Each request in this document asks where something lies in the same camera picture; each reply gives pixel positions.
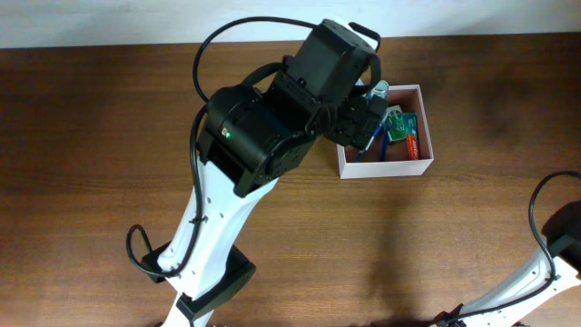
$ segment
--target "wooden table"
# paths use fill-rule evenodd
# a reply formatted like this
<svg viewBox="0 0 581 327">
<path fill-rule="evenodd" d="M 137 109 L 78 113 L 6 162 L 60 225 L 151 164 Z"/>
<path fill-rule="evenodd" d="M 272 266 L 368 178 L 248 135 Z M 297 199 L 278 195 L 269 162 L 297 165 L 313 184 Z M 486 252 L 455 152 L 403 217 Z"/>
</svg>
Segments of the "wooden table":
<svg viewBox="0 0 581 327">
<path fill-rule="evenodd" d="M 391 84 L 420 84 L 435 161 L 421 177 L 344 180 L 321 140 L 252 213 L 237 246 L 258 266 L 213 321 L 348 326 L 431 318 L 528 259 L 529 196 L 581 169 L 581 35 L 386 39 Z M 208 94 L 300 43 L 212 45 Z M 0 51 L 0 325 L 147 326 L 175 295 L 127 260 L 141 223 L 172 239 L 191 191 L 188 134 L 202 106 L 196 45 Z M 539 226 L 581 197 L 551 183 Z M 144 248 L 136 242 L 136 250 Z M 526 317 L 577 326 L 581 289 Z"/>
</svg>

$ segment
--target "brown wooden surface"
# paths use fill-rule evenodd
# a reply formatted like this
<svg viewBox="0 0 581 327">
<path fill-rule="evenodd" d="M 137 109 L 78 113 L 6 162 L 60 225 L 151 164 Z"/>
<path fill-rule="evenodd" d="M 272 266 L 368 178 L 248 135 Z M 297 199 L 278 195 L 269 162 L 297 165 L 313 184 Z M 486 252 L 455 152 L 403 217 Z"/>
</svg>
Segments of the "brown wooden surface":
<svg viewBox="0 0 581 327">
<path fill-rule="evenodd" d="M 236 84 L 299 45 L 212 45 L 202 85 Z M 434 163 L 421 177 L 341 181 L 335 146 L 319 142 L 252 213 L 237 245 L 258 271 L 212 320 L 431 318 L 487 292 L 535 249 L 527 204 L 538 181 L 581 169 L 580 45 L 581 35 L 385 40 L 385 78 L 421 85 Z M 173 289 L 131 266 L 124 237 L 141 223 L 158 246 L 182 217 L 202 105 L 195 51 L 0 51 L 0 325 L 146 326 L 168 312 Z M 579 186 L 550 184 L 539 225 Z M 525 322 L 578 326 L 580 306 L 570 290 Z"/>
</svg>

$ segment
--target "black bracket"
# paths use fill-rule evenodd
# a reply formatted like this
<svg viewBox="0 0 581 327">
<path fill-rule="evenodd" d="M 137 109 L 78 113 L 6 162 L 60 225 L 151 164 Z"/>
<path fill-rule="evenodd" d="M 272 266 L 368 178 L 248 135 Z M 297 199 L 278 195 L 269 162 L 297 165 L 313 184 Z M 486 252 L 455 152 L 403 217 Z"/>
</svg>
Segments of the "black bracket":
<svg viewBox="0 0 581 327">
<path fill-rule="evenodd" d="M 194 322 L 234 297 L 254 272 L 256 266 L 236 246 L 232 246 L 226 261 L 226 273 L 216 286 L 196 300 L 182 294 L 175 306 L 190 322 Z"/>
</svg>

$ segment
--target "white wall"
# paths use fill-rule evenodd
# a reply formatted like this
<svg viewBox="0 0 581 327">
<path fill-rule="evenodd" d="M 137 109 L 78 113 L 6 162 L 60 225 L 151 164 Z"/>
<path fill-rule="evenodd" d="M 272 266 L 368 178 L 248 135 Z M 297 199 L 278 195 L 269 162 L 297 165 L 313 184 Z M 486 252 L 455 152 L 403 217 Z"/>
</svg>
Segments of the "white wall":
<svg viewBox="0 0 581 327">
<path fill-rule="evenodd" d="M 0 47 L 200 42 L 249 15 L 312 23 L 337 15 L 383 36 L 581 31 L 581 0 L 2 0 Z M 307 32 L 254 23 L 218 40 L 300 40 Z"/>
</svg>

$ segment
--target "open cardboard box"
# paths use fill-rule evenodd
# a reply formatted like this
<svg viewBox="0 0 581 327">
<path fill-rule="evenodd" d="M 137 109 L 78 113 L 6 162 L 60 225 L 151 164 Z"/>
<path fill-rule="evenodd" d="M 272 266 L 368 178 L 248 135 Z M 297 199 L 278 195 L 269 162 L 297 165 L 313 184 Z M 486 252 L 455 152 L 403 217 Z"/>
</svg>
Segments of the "open cardboard box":
<svg viewBox="0 0 581 327">
<path fill-rule="evenodd" d="M 404 113 L 416 113 L 418 118 L 419 160 L 410 160 L 406 142 L 389 144 L 386 161 L 379 160 L 381 137 L 377 137 L 369 150 L 355 162 L 358 149 L 337 144 L 340 178 L 367 178 L 411 176 L 423 174 L 434 161 L 432 142 L 429 139 L 428 120 L 424 111 L 419 85 L 390 86 L 389 105 L 399 105 Z"/>
</svg>

